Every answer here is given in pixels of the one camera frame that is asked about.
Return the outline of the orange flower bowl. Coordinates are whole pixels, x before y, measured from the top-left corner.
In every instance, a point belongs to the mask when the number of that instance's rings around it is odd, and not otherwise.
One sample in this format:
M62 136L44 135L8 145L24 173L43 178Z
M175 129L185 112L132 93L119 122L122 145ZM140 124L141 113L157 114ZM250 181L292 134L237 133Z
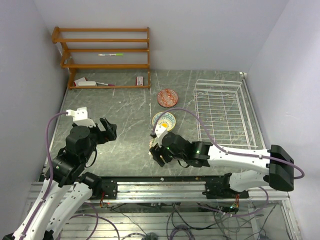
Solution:
M158 143L158 140L156 138L152 138L149 142L149 147L152 148Z

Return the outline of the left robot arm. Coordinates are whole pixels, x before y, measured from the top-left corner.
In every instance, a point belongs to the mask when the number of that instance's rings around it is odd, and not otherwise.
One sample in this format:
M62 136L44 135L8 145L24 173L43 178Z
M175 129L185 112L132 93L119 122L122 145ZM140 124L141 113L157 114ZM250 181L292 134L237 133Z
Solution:
M49 165L42 189L19 228L5 235L5 240L55 240L66 221L88 199L103 191L102 179L84 172L97 145L117 138L117 125L100 118L96 123L73 123L61 148Z

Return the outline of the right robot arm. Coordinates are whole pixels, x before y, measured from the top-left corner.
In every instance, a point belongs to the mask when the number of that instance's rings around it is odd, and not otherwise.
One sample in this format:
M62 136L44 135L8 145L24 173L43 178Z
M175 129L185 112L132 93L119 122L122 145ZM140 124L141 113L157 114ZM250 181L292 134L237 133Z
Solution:
M156 138L156 144L149 152L161 167L177 160L195 168L224 166L244 169L241 173L224 175L220 192L226 198L255 187L270 186L282 192L294 190L294 160L279 145L262 150L238 149L205 141L190 142L173 132Z

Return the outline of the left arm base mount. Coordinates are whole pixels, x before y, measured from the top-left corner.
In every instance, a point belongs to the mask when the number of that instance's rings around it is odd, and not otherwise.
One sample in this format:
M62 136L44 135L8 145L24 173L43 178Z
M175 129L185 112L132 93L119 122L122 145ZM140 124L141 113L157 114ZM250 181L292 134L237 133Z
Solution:
M103 200L115 200L118 194L118 183L114 180L105 179L101 183L101 198Z

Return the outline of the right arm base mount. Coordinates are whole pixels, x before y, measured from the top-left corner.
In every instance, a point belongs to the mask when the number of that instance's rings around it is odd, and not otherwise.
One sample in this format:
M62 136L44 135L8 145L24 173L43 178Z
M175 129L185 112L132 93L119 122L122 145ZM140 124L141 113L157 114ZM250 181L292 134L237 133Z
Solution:
M248 199L249 192L244 190L236 192L230 188L230 179L232 173L224 175L206 175L201 177L205 182L205 190L202 192L207 199L235 199L238 196L240 199Z

